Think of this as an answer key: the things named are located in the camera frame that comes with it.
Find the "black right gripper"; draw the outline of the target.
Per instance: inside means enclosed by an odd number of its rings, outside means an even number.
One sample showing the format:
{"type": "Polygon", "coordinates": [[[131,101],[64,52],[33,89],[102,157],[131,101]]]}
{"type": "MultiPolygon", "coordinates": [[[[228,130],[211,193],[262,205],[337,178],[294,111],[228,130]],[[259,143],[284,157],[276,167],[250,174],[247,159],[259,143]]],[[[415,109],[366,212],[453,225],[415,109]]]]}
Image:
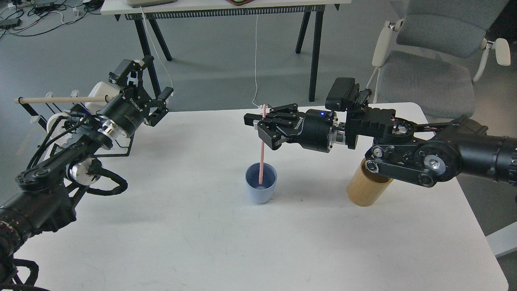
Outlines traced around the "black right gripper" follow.
{"type": "Polygon", "coordinates": [[[310,109],[300,112],[298,104],[271,108],[262,117],[260,114],[245,114],[244,124],[255,127],[259,138],[272,150],[283,143],[298,143],[304,149],[328,153],[329,134],[336,113],[310,109]]]}

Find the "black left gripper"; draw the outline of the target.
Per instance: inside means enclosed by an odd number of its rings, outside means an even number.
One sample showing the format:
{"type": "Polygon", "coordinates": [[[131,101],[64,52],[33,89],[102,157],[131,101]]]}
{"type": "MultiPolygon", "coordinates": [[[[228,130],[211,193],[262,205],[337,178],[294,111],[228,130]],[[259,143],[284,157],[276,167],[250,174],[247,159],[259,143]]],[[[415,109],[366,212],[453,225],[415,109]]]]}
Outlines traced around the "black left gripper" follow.
{"type": "Polygon", "coordinates": [[[174,94],[173,88],[164,88],[155,99],[143,88],[143,71],[153,60],[151,55],[141,60],[124,59],[109,73],[109,83],[117,85],[120,92],[98,114],[118,125],[125,137],[133,136],[144,119],[146,125],[155,127],[169,112],[167,99],[174,94]]]}

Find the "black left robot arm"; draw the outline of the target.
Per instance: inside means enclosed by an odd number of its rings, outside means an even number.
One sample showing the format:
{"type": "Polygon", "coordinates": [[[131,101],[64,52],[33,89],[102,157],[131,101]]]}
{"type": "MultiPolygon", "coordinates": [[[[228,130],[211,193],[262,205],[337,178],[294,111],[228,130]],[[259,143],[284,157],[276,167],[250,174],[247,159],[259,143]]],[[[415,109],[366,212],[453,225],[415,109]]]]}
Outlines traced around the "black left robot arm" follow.
{"type": "Polygon", "coordinates": [[[143,72],[153,59],[124,59],[109,74],[118,94],[97,112],[76,104],[59,117],[26,170],[16,177],[19,193],[1,206],[1,289],[37,290],[38,265],[16,259],[15,252],[29,238],[74,222],[76,205],[85,193],[113,196],[127,189],[127,181],[103,168],[95,154],[111,149],[118,137],[131,139],[143,123],[157,125],[168,113],[166,100],[173,89],[165,88],[152,98],[143,87],[143,72]],[[67,128],[52,137],[59,121],[67,128]]]}

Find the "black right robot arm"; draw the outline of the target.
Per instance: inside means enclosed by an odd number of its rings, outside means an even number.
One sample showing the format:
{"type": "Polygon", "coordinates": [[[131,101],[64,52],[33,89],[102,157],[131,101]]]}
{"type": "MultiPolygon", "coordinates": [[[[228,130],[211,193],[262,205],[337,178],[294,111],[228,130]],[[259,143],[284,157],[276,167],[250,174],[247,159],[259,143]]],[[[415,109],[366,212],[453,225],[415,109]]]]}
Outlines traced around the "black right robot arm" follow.
{"type": "Polygon", "coordinates": [[[516,139],[486,134],[487,127],[462,116],[447,123],[416,124],[393,109],[366,104],[301,112],[296,104],[270,109],[266,116],[245,114],[271,149],[297,143],[329,152],[335,143],[355,149],[359,136],[373,138],[364,155],[373,174],[424,187],[460,173],[516,186],[516,139]]]}

